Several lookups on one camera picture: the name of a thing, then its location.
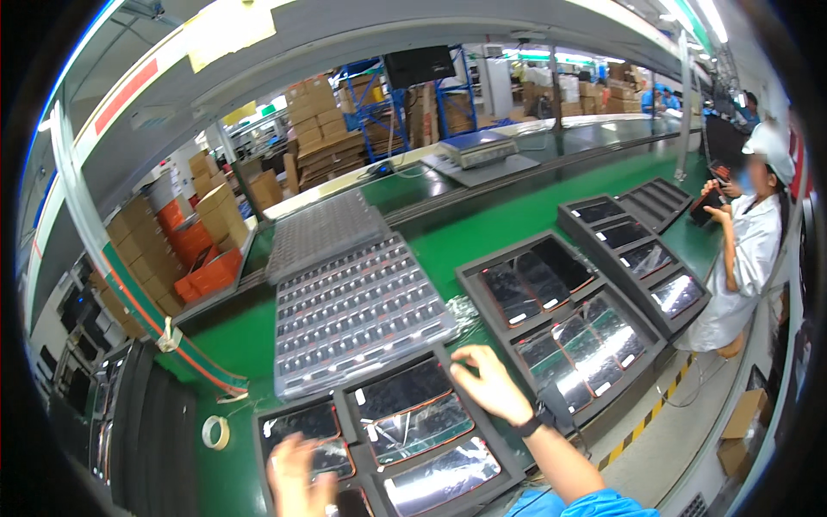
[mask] worker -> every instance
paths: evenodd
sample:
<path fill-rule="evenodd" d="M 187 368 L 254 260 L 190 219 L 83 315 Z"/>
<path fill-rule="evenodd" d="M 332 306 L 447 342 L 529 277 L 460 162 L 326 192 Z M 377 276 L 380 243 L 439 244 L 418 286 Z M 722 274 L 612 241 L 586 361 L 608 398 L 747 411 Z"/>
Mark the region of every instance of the worker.
<path fill-rule="evenodd" d="M 537 508 L 544 508 L 543 517 L 589 515 L 591 517 L 656 517 L 656 510 L 645 510 L 640 504 L 606 488 L 603 477 L 557 430 L 541 425 L 533 406 L 515 385 L 505 366 L 489 347 L 470 345 L 451 355 L 453 361 L 464 361 L 479 371 L 471 374 L 458 362 L 451 364 L 454 380 L 483 409 L 492 413 L 524 436 L 528 450 L 537 462 L 555 494 Z M 311 485 L 310 466 L 315 442 L 291 435 L 277 445 L 267 462 L 267 479 L 275 494 L 279 517 L 323 517 L 329 505 L 335 504 L 337 476 L 325 473 Z"/>
<path fill-rule="evenodd" d="M 731 99 L 731 102 L 733 106 L 735 106 L 735 111 L 740 113 L 741 117 L 743 117 L 745 121 L 744 126 L 749 131 L 752 131 L 758 124 L 761 123 L 761 118 L 758 116 L 758 98 L 755 97 L 754 93 L 748 92 L 747 90 L 744 90 L 743 93 L 747 99 L 746 106 L 741 107 L 741 105 L 736 103 L 734 99 Z"/>
<path fill-rule="evenodd" d="M 769 122 L 758 124 L 742 149 L 748 155 L 748 178 L 755 194 L 742 195 L 720 209 L 704 207 L 724 230 L 724 249 L 706 284 L 712 299 L 676 342 L 677 348 L 717 350 L 727 358 L 741 350 L 743 328 L 769 279 L 789 214 L 786 186 L 793 178 L 793 164 L 786 137 Z M 718 180 L 707 181 L 700 195 L 717 185 Z"/>

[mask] overhead light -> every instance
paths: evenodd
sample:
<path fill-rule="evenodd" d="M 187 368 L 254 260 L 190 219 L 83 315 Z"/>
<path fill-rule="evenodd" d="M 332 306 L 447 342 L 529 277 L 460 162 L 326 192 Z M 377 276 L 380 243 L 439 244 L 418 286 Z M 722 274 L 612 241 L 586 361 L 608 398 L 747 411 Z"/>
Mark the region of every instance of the overhead light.
<path fill-rule="evenodd" d="M 700 4 L 701 11 L 704 12 L 704 16 L 709 20 L 712 30 L 715 31 L 715 34 L 718 36 L 718 41 L 721 43 L 729 41 L 729 38 L 726 36 L 726 30 L 724 29 L 724 22 L 721 21 L 718 9 L 715 8 L 712 0 L 698 0 L 698 3 Z"/>

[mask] cable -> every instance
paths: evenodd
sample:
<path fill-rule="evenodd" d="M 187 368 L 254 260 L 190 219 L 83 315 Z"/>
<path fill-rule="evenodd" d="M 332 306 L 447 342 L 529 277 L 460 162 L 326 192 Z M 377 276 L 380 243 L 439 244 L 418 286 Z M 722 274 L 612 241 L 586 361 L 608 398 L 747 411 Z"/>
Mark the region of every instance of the cable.
<path fill-rule="evenodd" d="M 552 488 L 549 486 L 549 487 L 548 487 L 548 488 L 547 488 L 547 489 L 546 489 L 546 490 L 545 490 L 542 494 L 540 494 L 540 495 L 538 495 L 537 497 L 535 497 L 534 499 L 530 500 L 527 504 L 523 505 L 523 507 L 522 507 L 522 508 L 520 508 L 519 510 L 515 511 L 515 512 L 511 515 L 511 517 L 517 517 L 517 514 L 518 514 L 518 513 L 520 513 L 521 511 L 525 510 L 526 508 L 528 508 L 529 506 L 533 505 L 534 503 L 536 503 L 536 502 L 537 502 L 537 501 L 538 501 L 541 497 L 543 497 L 544 495 L 546 495 L 546 494 L 547 494 L 548 492 L 550 492 L 550 491 L 552 491 Z"/>
<path fill-rule="evenodd" d="M 686 399 L 688 399 L 689 397 L 692 397 L 692 400 L 690 400 L 689 402 L 686 402 L 686 403 L 681 402 L 680 404 L 675 404 L 675 403 L 671 402 L 671 401 L 667 398 L 667 394 L 666 394 L 666 392 L 661 391 L 661 387 L 660 387 L 659 385 L 657 385 L 657 384 L 656 384 L 656 385 L 655 385 L 655 388 L 657 389 L 657 393 L 661 396 L 661 399 L 663 400 L 663 402 L 665 402 L 666 404 L 668 404 L 668 405 L 672 406 L 673 408 L 685 408 L 685 407 L 688 407 L 688 406 L 690 406 L 693 402 L 695 402 L 695 401 L 698 399 L 698 396 L 700 395 L 700 388 L 701 388 L 704 384 L 706 384 L 707 382 L 711 381 L 711 380 L 712 380 L 712 377 L 714 377 L 714 376 L 715 376 L 715 374 L 717 374 L 717 373 L 721 370 L 721 368 L 723 368 L 723 367 L 724 367 L 724 365 L 726 365 L 726 363 L 727 363 L 727 362 L 729 362 L 729 360 L 728 360 L 728 359 L 724 359 L 724 362 L 723 362 L 723 363 L 721 363 L 721 365 L 720 365 L 720 366 L 718 366 L 718 369 L 717 369 L 717 370 L 715 370 L 714 372 L 712 372 L 712 375 L 710 375 L 710 376 L 706 379 L 706 381 L 704 381 L 704 372 L 703 372 L 703 371 L 701 370 L 701 368 L 700 368 L 700 363 L 698 364 L 698 387 L 697 387 L 697 388 L 695 388 L 695 390 L 694 390 L 691 394 L 689 394 L 689 395 L 686 397 Z"/>

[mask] masking tape roll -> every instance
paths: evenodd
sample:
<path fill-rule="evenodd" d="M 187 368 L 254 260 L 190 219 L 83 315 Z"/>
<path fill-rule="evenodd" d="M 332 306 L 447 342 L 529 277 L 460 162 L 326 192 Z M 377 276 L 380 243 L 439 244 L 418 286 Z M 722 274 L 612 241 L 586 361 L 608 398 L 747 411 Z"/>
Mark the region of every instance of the masking tape roll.
<path fill-rule="evenodd" d="M 211 435 L 215 424 L 218 424 L 218 427 L 221 428 L 221 436 L 219 436 L 218 441 L 214 443 Z M 227 419 L 222 416 L 213 415 L 204 420 L 204 425 L 201 428 L 201 439 L 203 440 L 204 445 L 211 449 L 220 451 L 225 448 L 227 446 L 227 442 L 230 441 L 230 426 L 227 424 Z"/>

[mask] woman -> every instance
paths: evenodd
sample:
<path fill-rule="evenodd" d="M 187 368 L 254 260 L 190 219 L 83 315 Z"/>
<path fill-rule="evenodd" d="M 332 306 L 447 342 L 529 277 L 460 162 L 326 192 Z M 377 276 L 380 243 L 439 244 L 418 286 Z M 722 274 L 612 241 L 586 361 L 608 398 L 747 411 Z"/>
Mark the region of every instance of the woman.
<path fill-rule="evenodd" d="M 712 270 L 709 305 L 676 347 L 734 357 L 743 346 L 749 321 L 778 255 L 789 212 L 786 185 L 793 177 L 786 135 L 773 125 L 758 124 L 741 150 L 748 158 L 754 194 L 733 199 L 721 209 L 705 207 L 724 230 L 724 250 Z M 718 184 L 707 181 L 700 195 Z"/>

